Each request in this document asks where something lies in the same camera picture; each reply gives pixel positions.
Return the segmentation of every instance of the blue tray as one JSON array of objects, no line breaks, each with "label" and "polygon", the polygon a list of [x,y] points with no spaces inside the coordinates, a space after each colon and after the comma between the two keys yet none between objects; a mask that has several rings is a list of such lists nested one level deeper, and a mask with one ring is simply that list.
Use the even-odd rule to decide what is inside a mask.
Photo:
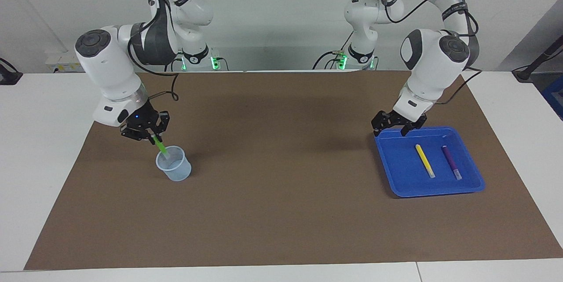
[{"label": "blue tray", "polygon": [[[400,129],[387,129],[376,137],[377,148],[391,189],[402,198],[473,193],[485,189],[469,151],[457,131],[451,127],[426,127],[401,136]],[[430,178],[415,145],[420,144],[436,178]],[[448,146],[461,180],[450,168],[442,146]]]}]

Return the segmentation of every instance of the green pen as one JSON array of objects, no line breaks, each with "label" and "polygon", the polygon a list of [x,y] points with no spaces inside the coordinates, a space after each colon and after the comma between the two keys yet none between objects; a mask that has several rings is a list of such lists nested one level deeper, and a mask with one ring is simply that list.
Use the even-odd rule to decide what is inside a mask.
[{"label": "green pen", "polygon": [[153,137],[154,143],[157,145],[158,149],[162,152],[162,154],[168,160],[170,158],[170,154],[168,154],[168,150],[166,150],[166,147],[161,143],[160,140],[158,140],[156,135],[153,135],[152,137]]}]

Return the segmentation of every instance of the brown paper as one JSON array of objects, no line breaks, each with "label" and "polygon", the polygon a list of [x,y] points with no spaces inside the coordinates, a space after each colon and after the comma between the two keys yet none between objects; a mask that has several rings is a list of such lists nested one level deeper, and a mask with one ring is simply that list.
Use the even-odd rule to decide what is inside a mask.
[{"label": "brown paper", "polygon": [[168,180],[156,147],[94,123],[26,270],[563,257],[467,88],[427,126],[458,130],[486,189],[394,196],[370,120],[408,75],[182,74],[179,102],[153,105],[191,176]]}]

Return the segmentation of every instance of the black cord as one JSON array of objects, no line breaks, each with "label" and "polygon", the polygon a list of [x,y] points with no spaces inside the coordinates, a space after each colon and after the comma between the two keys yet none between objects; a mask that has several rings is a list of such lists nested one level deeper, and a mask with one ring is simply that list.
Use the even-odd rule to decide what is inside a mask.
[{"label": "black cord", "polygon": [[[413,10],[410,11],[410,13],[406,14],[405,17],[402,17],[398,21],[394,21],[393,19],[391,19],[391,16],[389,16],[387,4],[384,4],[385,14],[387,15],[390,22],[400,23],[400,22],[404,21],[406,18],[408,18],[410,15],[412,15],[417,9],[419,9],[422,5],[424,5],[424,3],[428,2],[428,1],[430,1],[430,0],[422,1],[422,3],[418,4]],[[473,23],[475,24],[475,31],[473,33],[465,33],[465,34],[459,35],[459,37],[475,37],[475,35],[477,35],[477,32],[479,31],[479,23],[477,23],[477,19],[475,19],[475,17],[473,17],[473,15],[468,10],[464,10],[464,12],[467,15],[467,17],[469,17],[471,19],[471,21],[473,21]]]},{"label": "black cord", "polygon": [[322,58],[324,58],[324,57],[326,57],[327,55],[330,55],[330,54],[334,54],[334,53],[333,53],[332,51],[323,53],[323,54],[317,59],[317,61],[316,61],[315,64],[313,65],[313,68],[312,68],[312,69],[314,70],[314,69],[316,68],[318,62],[320,62],[320,61],[322,60]]},{"label": "black cord", "polygon": [[374,68],[374,71],[377,71],[377,67],[378,67],[378,65],[380,65],[380,58],[374,57],[374,59],[377,59],[376,68]]},{"label": "black cord", "polygon": [[389,16],[389,11],[388,11],[388,6],[384,5],[385,7],[385,14],[387,15],[388,19],[390,22],[392,23],[400,23],[402,21],[404,21],[406,18],[408,18],[410,15],[412,15],[415,11],[417,11],[422,5],[424,5],[426,2],[428,2],[429,0],[424,0],[422,1],[422,3],[418,4],[413,10],[410,11],[410,13],[406,14],[405,17],[402,17],[400,20],[398,21],[394,21],[391,16]]},{"label": "black cord", "polygon": [[231,71],[231,70],[229,69],[229,62],[227,62],[227,59],[225,59],[225,58],[220,58],[220,57],[219,57],[219,58],[217,58],[217,60],[223,60],[223,61],[225,61],[225,64],[227,65],[227,71]]},{"label": "black cord", "polygon": [[[555,59],[555,57],[557,57],[558,55],[560,55],[562,52],[563,52],[563,49],[559,50],[559,52],[553,54],[551,57],[549,57],[548,59],[545,59],[545,61],[543,61],[543,62],[541,62],[541,63],[543,64],[543,63],[545,63],[545,62],[547,62],[547,61],[549,61],[549,60],[551,60],[551,59]],[[518,71],[518,70],[521,70],[521,69],[523,69],[523,68],[527,68],[527,67],[529,67],[529,66],[531,66],[531,64],[528,64],[527,66],[522,66],[522,67],[515,68],[515,69],[512,70],[511,72]]]},{"label": "black cord", "polygon": [[325,69],[325,70],[328,70],[328,63],[332,62],[332,65],[334,65],[334,62],[338,62],[338,61],[340,61],[340,60],[338,60],[338,59],[329,60],[329,61],[326,62],[326,64],[324,65],[324,69]]},{"label": "black cord", "polygon": [[[342,45],[342,47],[340,48],[340,51],[344,50],[344,47],[346,46],[346,44],[348,43],[348,41],[350,41],[350,38],[352,38],[352,35],[354,34],[354,31],[350,32],[350,35],[348,36],[348,39],[346,39],[346,41],[344,41],[344,44]],[[332,70],[332,68],[334,67],[334,62],[332,62],[332,64],[330,64],[330,69]]]},{"label": "black cord", "polygon": [[133,42],[132,42],[133,37],[134,37],[134,36],[137,36],[137,35],[140,34],[142,31],[145,31],[147,28],[149,28],[149,27],[155,22],[155,20],[156,20],[155,18],[158,16],[159,10],[160,10],[160,9],[157,9],[157,13],[155,14],[155,16],[153,17],[153,19],[151,19],[151,21],[150,21],[149,23],[147,23],[146,25],[141,26],[141,28],[139,29],[139,31],[138,31],[137,33],[135,33],[134,35],[132,35],[131,38],[129,38],[129,42],[127,43],[127,54],[129,55],[129,59],[131,59],[131,61],[133,61],[133,63],[134,63],[137,67],[139,67],[141,70],[143,70],[143,71],[145,71],[145,72],[148,72],[148,73],[150,73],[150,74],[152,74],[152,75],[157,75],[157,76],[173,76],[173,77],[174,77],[174,79],[172,80],[172,87],[171,87],[171,90],[154,94],[153,96],[149,97],[149,100],[150,100],[150,99],[153,99],[153,98],[156,98],[156,97],[159,97],[159,96],[162,96],[162,95],[165,95],[165,94],[170,94],[170,95],[172,96],[172,99],[176,102],[177,100],[179,100],[179,96],[178,96],[178,94],[177,94],[176,92],[174,92],[174,85],[175,85],[175,81],[176,81],[176,79],[177,79],[177,77],[178,77],[179,74],[162,74],[162,73],[153,72],[153,71],[151,71],[151,70],[149,70],[149,69],[143,67],[139,62],[137,62],[137,60],[135,60],[135,58],[133,58],[133,53],[131,52],[131,46],[132,46],[132,44],[133,44]]},{"label": "black cord", "polygon": [[463,82],[462,85],[460,85],[458,87],[458,89],[452,94],[452,97],[450,97],[448,100],[446,100],[445,102],[436,102],[436,105],[445,105],[449,102],[452,101],[452,99],[454,99],[454,97],[456,97],[456,95],[459,93],[459,91],[461,91],[462,88],[464,88],[467,83],[469,83],[469,81],[471,81],[472,79],[474,79],[477,75],[480,75],[481,73],[483,73],[483,70],[480,70],[478,68],[473,68],[473,67],[466,67],[467,70],[472,70],[472,71],[478,71],[477,73],[473,74],[469,79],[467,79],[466,81]]},{"label": "black cord", "polygon": [[16,67],[14,67],[12,65],[12,63],[6,61],[5,59],[0,58],[0,61],[4,62],[4,64],[6,64],[7,66],[9,66],[10,68],[14,69],[14,71],[16,71],[16,73],[19,73],[18,69],[16,69]]},{"label": "black cord", "polygon": [[[174,61],[172,61],[169,65],[170,65],[170,71],[174,72],[174,62],[175,61],[182,61],[182,59],[174,59]],[[174,75],[169,75],[169,76],[174,76],[174,79],[172,80],[172,85],[170,87],[170,90],[164,90],[162,92],[158,92],[157,94],[151,95],[149,96],[149,100],[160,97],[162,95],[166,95],[166,94],[170,94],[172,96],[172,99],[177,102],[179,100],[179,96],[178,94],[174,91],[174,86],[175,86],[175,82],[178,79],[178,75],[179,73],[176,73]]]},{"label": "black cord", "polygon": [[468,10],[464,10],[463,12],[467,15],[467,17],[471,19],[471,21],[473,21],[473,24],[475,24],[475,31],[473,31],[473,33],[464,33],[462,35],[458,35],[458,37],[475,37],[477,35],[477,32],[479,32],[479,23],[477,23],[477,19],[475,19],[475,17],[473,17],[473,15]]}]

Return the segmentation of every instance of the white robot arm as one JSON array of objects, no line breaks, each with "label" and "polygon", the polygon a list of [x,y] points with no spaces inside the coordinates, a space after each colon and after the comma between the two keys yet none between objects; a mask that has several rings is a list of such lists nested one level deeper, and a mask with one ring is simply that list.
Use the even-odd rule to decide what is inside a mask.
[{"label": "white robot arm", "polygon": [[[479,43],[465,0],[425,0],[442,12],[445,29],[417,29],[411,32],[401,47],[401,57],[412,75],[400,91],[392,112],[380,111],[372,126],[374,134],[396,125],[404,125],[403,136],[422,127],[425,112],[452,85],[459,74],[479,55]],[[377,44],[375,25],[398,23],[403,17],[401,0],[353,0],[345,18],[354,28],[348,54],[353,64],[366,68]]]},{"label": "white robot arm", "polygon": [[148,0],[152,19],[148,23],[108,26],[79,37],[75,52],[90,79],[100,87],[102,98],[94,120],[121,126],[121,135],[135,140],[161,140],[168,112],[157,112],[146,89],[133,71],[133,64],[170,64],[181,50],[194,67],[213,68],[215,61],[200,26],[213,19],[202,0]]}]

